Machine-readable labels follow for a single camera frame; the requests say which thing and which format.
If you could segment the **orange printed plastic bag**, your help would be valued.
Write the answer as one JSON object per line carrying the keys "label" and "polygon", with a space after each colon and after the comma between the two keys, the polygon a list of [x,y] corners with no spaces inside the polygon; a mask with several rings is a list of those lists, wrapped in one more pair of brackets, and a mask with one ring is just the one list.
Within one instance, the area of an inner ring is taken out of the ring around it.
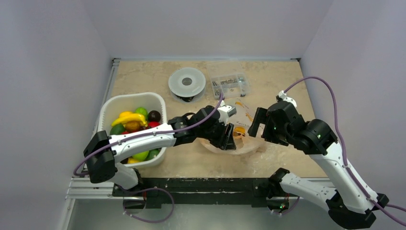
{"label": "orange printed plastic bag", "polygon": [[246,131],[246,136],[242,138],[234,138],[237,149],[236,150],[221,150],[212,146],[208,140],[199,139],[199,142],[210,152],[216,154],[230,154],[241,155],[246,153],[253,153],[256,151],[264,151],[265,141],[260,138],[259,134],[263,128],[259,127],[256,137],[248,135],[248,129],[252,124],[256,109],[249,105],[242,98],[229,98],[226,99],[227,105],[233,105],[237,109],[237,114],[229,119],[229,122],[234,124],[235,127],[243,127]]}

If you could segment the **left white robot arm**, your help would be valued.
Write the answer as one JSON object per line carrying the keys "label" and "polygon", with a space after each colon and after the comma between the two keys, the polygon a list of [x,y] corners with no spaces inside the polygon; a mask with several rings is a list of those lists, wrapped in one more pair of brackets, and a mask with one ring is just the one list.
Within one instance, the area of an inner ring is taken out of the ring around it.
{"label": "left white robot arm", "polygon": [[228,119],[237,114],[232,105],[206,106],[192,115],[175,117],[157,127],[126,135],[97,132],[84,150],[90,182],[112,182],[129,195],[142,192],[143,183],[136,169],[121,162],[134,154],[206,139],[221,150],[235,150],[234,125]]}

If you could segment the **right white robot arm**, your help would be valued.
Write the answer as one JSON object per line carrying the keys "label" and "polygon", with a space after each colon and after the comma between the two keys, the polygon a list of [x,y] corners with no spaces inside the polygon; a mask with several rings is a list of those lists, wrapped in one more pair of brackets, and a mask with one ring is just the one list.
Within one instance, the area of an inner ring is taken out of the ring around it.
{"label": "right white robot arm", "polygon": [[257,108],[248,134],[255,137],[264,125],[261,137],[274,144],[292,145],[308,155],[328,176],[333,187],[300,178],[279,168],[269,180],[269,197],[282,193],[300,196],[324,209],[329,217],[347,230],[366,229],[376,221],[374,211],[385,207],[389,199],[372,190],[351,169],[342,155],[343,147],[330,126],[320,120],[304,121],[291,102],[279,101],[269,108]]}

